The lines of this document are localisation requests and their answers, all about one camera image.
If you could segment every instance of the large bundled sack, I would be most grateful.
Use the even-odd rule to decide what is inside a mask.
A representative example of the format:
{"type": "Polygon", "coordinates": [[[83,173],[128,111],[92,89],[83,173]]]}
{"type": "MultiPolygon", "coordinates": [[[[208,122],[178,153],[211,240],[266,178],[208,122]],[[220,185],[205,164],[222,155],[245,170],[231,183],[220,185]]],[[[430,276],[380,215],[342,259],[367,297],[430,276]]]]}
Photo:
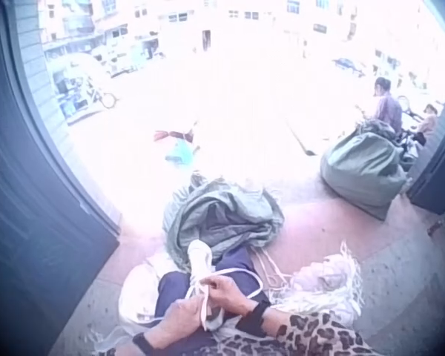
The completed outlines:
{"type": "Polygon", "coordinates": [[[391,202],[407,181],[400,155],[386,135],[357,129],[325,152],[321,176],[351,204],[385,220],[391,202]]]}

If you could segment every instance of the red object on street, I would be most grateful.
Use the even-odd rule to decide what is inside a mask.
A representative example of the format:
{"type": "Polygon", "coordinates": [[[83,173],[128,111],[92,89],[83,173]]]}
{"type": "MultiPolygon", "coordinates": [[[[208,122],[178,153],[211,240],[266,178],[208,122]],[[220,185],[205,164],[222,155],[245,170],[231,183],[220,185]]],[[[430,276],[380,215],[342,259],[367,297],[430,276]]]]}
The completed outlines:
{"type": "Polygon", "coordinates": [[[155,131],[154,133],[154,141],[160,141],[166,137],[174,137],[176,139],[184,139],[190,143],[193,143],[193,132],[189,131],[188,133],[181,133],[177,131],[155,131]]]}

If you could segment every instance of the person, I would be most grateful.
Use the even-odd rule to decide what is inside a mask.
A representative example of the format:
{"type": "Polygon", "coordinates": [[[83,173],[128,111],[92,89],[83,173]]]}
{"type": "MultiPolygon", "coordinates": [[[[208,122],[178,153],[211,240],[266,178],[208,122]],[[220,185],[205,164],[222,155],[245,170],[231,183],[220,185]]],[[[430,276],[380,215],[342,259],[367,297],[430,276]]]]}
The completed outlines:
{"type": "Polygon", "coordinates": [[[399,134],[402,130],[402,107],[399,102],[391,96],[391,81],[378,77],[375,82],[375,96],[379,96],[378,106],[374,115],[364,116],[367,119],[377,119],[390,125],[394,132],[399,134]]]}
{"type": "MultiPolygon", "coordinates": [[[[240,246],[223,255],[215,265],[220,271],[243,268],[255,273],[248,248],[240,246]]],[[[116,356],[134,355],[364,355],[379,356],[363,338],[339,324],[329,314],[289,314],[270,307],[265,293],[248,299],[258,282],[249,274],[236,271],[227,276],[209,276],[201,283],[209,286],[211,307],[221,308],[224,319],[241,316],[236,329],[257,340],[236,334],[217,343],[212,333],[202,329],[200,312],[203,295],[183,299],[190,275],[173,271],[159,283],[155,316],[162,321],[133,342],[116,348],[116,356]]]]}
{"type": "Polygon", "coordinates": [[[435,126],[438,121],[438,111],[432,105],[428,104],[423,111],[426,116],[423,119],[422,123],[417,127],[417,134],[422,134],[426,139],[432,135],[435,126]]]}

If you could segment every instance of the hand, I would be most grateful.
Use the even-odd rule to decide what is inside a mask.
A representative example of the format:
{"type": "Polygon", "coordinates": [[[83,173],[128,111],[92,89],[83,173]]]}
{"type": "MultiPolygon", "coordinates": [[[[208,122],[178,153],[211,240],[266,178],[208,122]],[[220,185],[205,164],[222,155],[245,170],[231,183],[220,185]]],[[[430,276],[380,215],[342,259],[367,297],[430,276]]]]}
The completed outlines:
{"type": "Polygon", "coordinates": [[[234,280],[226,276],[210,276],[201,280],[209,286],[209,299],[227,312],[246,316],[252,312],[257,302],[248,299],[237,287],[234,280]]]}
{"type": "Polygon", "coordinates": [[[201,326],[203,294],[173,302],[154,328],[145,333],[145,338],[155,349],[165,349],[172,343],[193,334],[201,326]]]}

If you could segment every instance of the tarp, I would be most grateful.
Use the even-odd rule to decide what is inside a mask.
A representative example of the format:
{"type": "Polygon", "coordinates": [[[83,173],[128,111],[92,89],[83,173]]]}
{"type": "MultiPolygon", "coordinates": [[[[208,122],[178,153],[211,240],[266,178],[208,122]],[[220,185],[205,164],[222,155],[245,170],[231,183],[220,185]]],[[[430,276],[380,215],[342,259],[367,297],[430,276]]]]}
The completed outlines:
{"type": "Polygon", "coordinates": [[[323,155],[321,176],[351,204],[384,220],[407,179],[399,165],[400,154],[380,134],[356,130],[323,155]]]}
{"type": "Polygon", "coordinates": [[[208,244],[215,264],[224,252],[243,243],[267,245],[283,221],[279,205],[265,189],[250,191],[224,179],[206,182],[193,175],[191,185],[176,192],[165,209],[163,229],[171,258],[179,268],[188,269],[191,241],[208,244]]]}

